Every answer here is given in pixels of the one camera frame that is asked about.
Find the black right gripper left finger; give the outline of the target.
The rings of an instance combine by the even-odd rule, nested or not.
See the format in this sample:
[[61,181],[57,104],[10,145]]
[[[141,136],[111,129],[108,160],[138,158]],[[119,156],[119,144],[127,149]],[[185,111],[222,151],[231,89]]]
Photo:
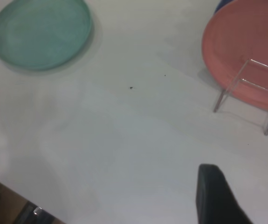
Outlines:
[[198,169],[196,209],[199,224],[250,224],[223,172],[213,164]]

